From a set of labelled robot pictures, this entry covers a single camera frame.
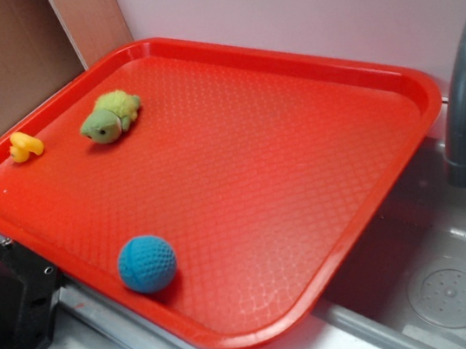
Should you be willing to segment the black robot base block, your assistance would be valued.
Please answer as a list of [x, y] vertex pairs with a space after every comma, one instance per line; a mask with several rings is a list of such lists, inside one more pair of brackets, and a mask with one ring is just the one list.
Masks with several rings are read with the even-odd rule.
[[57, 266], [21, 243], [0, 243], [0, 349], [47, 349], [54, 337]]

